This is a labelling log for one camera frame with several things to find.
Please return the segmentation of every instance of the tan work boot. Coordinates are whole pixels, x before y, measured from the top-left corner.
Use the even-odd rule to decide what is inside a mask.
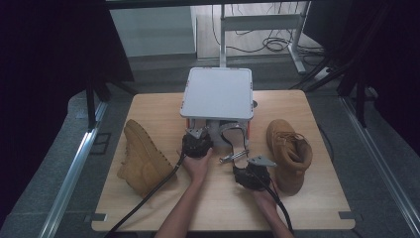
[[[127,138],[127,157],[117,176],[125,179],[141,197],[145,197],[172,172],[173,166],[136,121],[126,123],[124,134]]]
[[[278,188],[287,195],[296,194],[302,188],[305,171],[312,162],[311,146],[282,119],[269,123],[266,143],[277,163],[274,176]]]

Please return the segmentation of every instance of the robotic hand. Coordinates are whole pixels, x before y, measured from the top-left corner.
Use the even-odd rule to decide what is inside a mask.
[[[248,165],[243,168],[233,167],[235,181],[245,188],[264,190],[269,187],[270,178],[266,167],[274,167],[275,163],[269,159],[258,156],[248,160]]]
[[[187,129],[182,137],[182,154],[187,157],[200,159],[213,147],[213,142],[207,127],[200,129]]]

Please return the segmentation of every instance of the metal frame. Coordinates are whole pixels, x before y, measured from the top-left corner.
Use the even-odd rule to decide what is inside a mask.
[[[420,214],[415,205],[399,184],[389,165],[386,163],[380,149],[370,136],[368,129],[364,128],[361,123],[359,123],[358,118],[355,116],[355,109],[352,106],[350,99],[340,97],[340,100],[362,142],[365,144],[367,152],[382,177],[383,182],[387,186],[389,192],[395,200],[396,205],[400,209],[408,226],[413,232],[414,237],[420,238]]]
[[[297,72],[305,74],[306,69],[297,52],[297,45],[305,24],[306,15],[310,2],[305,2],[300,14],[267,15],[267,16],[225,16],[225,5],[221,6],[220,18],[220,67],[226,67],[226,43],[225,33],[229,31],[254,31],[254,30],[284,30],[295,29],[293,42],[288,46],[290,55],[294,61]]]
[[[55,232],[67,208],[68,202],[70,201],[71,195],[73,194],[86,158],[89,155],[93,142],[95,141],[96,134],[99,130],[100,121],[105,114],[106,108],[107,103],[100,102],[96,110],[97,123],[90,131],[84,134],[79,149],[77,150],[73,162],[71,163],[70,169],[68,170],[64,182],[62,183],[58,195],[56,196],[52,205],[49,216],[47,217],[46,222],[44,223],[44,226],[41,230],[39,235],[40,238],[53,237],[55,235]]]
[[[180,6],[202,6],[221,4],[246,4],[246,3],[267,3],[267,0],[107,0],[104,2],[83,2],[78,7],[105,7],[112,9],[133,9],[133,8],[156,8],[156,7],[180,7]],[[299,2],[299,0],[277,0],[274,2]]]

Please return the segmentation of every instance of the wooden table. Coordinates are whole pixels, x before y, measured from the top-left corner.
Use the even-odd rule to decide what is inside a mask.
[[[173,165],[178,160],[176,149],[185,134],[185,119],[179,115],[182,95],[136,95],[127,116],[127,120],[136,120],[148,131],[157,148]],[[287,120],[312,146],[313,162],[306,172],[303,187],[294,196],[280,196],[293,228],[352,229],[354,219],[340,218],[339,212],[350,212],[350,208],[305,94],[300,90],[254,91],[254,100],[258,107],[251,121],[250,157],[265,155],[272,158],[265,142],[265,130],[268,123],[277,118]],[[125,158],[125,146],[126,138],[122,133],[96,209],[96,213],[106,214],[106,219],[93,221],[94,230],[110,230],[141,201],[123,179],[117,178]],[[190,230],[269,230],[252,197],[235,183],[232,164],[219,163],[219,158],[226,155],[226,148],[215,148]],[[188,184],[189,176],[181,167],[177,180],[163,186],[119,230],[158,230]],[[277,211],[284,220],[281,210],[278,208]]]

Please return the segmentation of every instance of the wire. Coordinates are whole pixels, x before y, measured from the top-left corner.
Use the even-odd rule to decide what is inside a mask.
[[[308,57],[322,57],[322,58],[324,58],[324,56],[310,56],[310,55],[302,56],[302,61],[304,61],[306,64],[308,64],[310,66],[316,66],[316,65],[318,65],[319,62],[318,63],[311,63],[306,59]]]
[[[325,56],[326,52],[324,48],[308,48],[303,46],[297,46],[298,51],[302,55],[310,55],[310,56]]]
[[[275,2],[273,2],[272,4],[271,4],[271,6],[268,8],[268,10],[266,10],[266,14],[268,14],[268,12],[269,12],[269,10],[271,10],[271,8],[272,7],[274,7],[274,13],[275,13]]]
[[[271,181],[272,189],[274,190],[274,193],[278,196],[278,192],[277,192],[277,189],[275,189],[274,182],[272,181],[271,178],[269,178],[269,180]]]
[[[296,89],[296,88],[301,88],[304,86],[304,84],[306,84],[309,80],[311,80],[318,72],[320,72],[322,70],[322,68],[324,68],[328,62],[331,59],[329,57],[325,57],[324,59],[322,59],[322,61],[320,63],[318,63],[318,65],[316,65],[314,67],[314,69],[312,69],[308,74],[306,74],[302,80],[296,84],[294,84],[293,86],[289,87],[289,89]]]
[[[268,191],[268,193],[272,196],[272,198],[274,199],[274,201],[275,201],[275,203],[277,203],[277,205],[280,207],[280,209],[281,209],[281,211],[283,212],[283,214],[284,214],[284,218],[286,219],[286,223],[287,223],[287,226],[288,226],[288,229],[289,229],[289,231],[292,233],[292,234],[294,234],[294,231],[293,231],[293,227],[292,227],[292,225],[291,225],[291,221],[290,221],[290,216],[289,216],[289,214],[288,214],[288,212],[287,212],[287,209],[286,209],[286,207],[284,206],[284,204],[283,204],[283,202],[281,202],[281,200],[280,200],[280,197],[278,196],[278,194],[277,194],[277,191],[276,192],[274,192],[274,191],[272,191],[271,190],[271,188],[269,188],[269,186],[268,185],[266,185],[261,179],[260,179],[260,177],[258,177],[257,176],[257,174],[255,174],[254,172],[253,172],[253,170],[250,170],[251,171],[251,173],[259,180],[259,182],[262,184],[262,186],[265,188],[265,190],[266,191]]]
[[[325,131],[322,129],[321,125],[320,124],[317,124],[317,126],[318,126],[319,130],[321,131],[322,135],[324,136],[325,140],[327,141],[328,146],[330,147],[330,150],[331,150],[331,152],[330,152],[330,154],[331,154],[330,155],[331,156],[331,163],[334,164],[334,148],[333,148],[333,144],[331,143],[330,139],[328,138],[327,133],[325,133]]]
[[[170,178],[175,175],[175,173],[178,171],[180,165],[182,164],[183,160],[185,159],[185,153],[182,151],[181,155],[179,156],[179,160],[176,163],[175,167],[173,168],[172,172],[170,172],[169,175],[167,175],[158,185],[156,185],[146,196],[143,198],[143,200],[135,207],[133,210],[131,210],[126,216],[123,217],[117,224],[112,227],[110,231],[106,233],[104,238],[111,238],[115,231],[124,223],[126,222],[134,213],[136,213],[137,210],[140,209],[154,194],[157,192]]]
[[[297,7],[299,6],[299,2],[296,2],[296,8],[294,9],[294,13],[297,13]]]
[[[355,228],[352,229],[353,233],[355,233],[359,238],[364,238],[359,231],[357,231]]]
[[[235,16],[234,15],[233,8],[234,8],[233,7],[233,4],[231,4],[232,15]],[[215,39],[216,43],[220,46],[221,44],[219,43],[219,41],[217,39],[216,31],[215,31],[215,27],[214,27],[214,5],[212,5],[212,8],[211,8],[211,15],[212,15],[213,36],[214,36],[214,39]],[[268,37],[265,38],[264,40],[262,40],[262,47],[259,48],[259,49],[256,49],[256,50],[246,51],[246,50],[243,50],[243,49],[239,49],[239,48],[235,48],[235,47],[230,47],[230,46],[227,46],[226,48],[227,49],[236,50],[236,51],[239,51],[239,52],[243,52],[243,53],[249,53],[249,54],[250,53],[260,52],[263,49],[268,49],[271,52],[279,53],[279,52],[283,51],[284,49],[286,49],[287,46],[288,46],[288,44],[290,44],[291,41],[292,41],[292,39],[293,39],[292,32],[290,32],[290,30],[287,30],[287,31],[290,33],[290,39],[289,40],[286,40],[284,38],[272,37],[271,35],[274,32],[274,30],[271,30],[270,33],[269,33],[269,35],[268,35]],[[240,36],[246,35],[246,34],[248,34],[250,32],[253,32],[253,31],[246,31],[244,33],[238,33],[237,31],[235,31],[235,33],[237,35],[240,35]]]

